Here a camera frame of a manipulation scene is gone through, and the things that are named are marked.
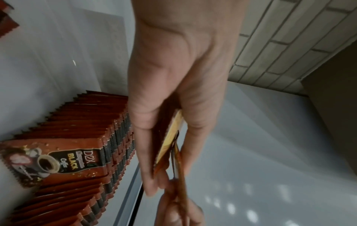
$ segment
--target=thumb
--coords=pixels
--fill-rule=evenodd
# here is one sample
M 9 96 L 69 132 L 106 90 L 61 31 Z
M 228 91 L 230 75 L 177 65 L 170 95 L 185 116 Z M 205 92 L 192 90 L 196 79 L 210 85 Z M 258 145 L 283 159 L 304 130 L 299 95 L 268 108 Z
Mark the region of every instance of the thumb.
M 163 226 L 182 226 L 178 203 L 171 203 L 167 209 Z

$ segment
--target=stack of coffee sachets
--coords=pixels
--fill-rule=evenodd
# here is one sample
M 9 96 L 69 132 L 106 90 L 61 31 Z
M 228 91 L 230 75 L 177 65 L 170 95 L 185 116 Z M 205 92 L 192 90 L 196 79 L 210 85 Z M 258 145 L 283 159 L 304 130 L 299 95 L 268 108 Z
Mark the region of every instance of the stack of coffee sachets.
M 39 186 L 11 225 L 91 226 L 105 211 L 135 152 L 126 96 L 87 91 L 46 122 L 0 143 L 24 187 Z

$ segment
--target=hand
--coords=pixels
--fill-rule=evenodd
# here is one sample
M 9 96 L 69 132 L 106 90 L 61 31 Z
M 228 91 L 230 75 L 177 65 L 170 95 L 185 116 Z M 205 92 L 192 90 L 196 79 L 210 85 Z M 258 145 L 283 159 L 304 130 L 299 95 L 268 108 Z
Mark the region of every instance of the hand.
M 153 178 L 151 129 L 162 102 L 178 95 L 188 125 L 181 149 L 185 174 L 215 126 L 248 0 L 132 0 L 136 33 L 128 68 L 129 114 L 144 189 L 168 184 Z
M 202 209 L 192 200 L 188 199 L 189 219 L 188 226 L 205 226 L 205 217 Z M 154 226 L 181 226 L 182 221 L 179 215 L 179 205 L 173 201 L 173 195 L 165 190 L 157 207 L 156 219 Z

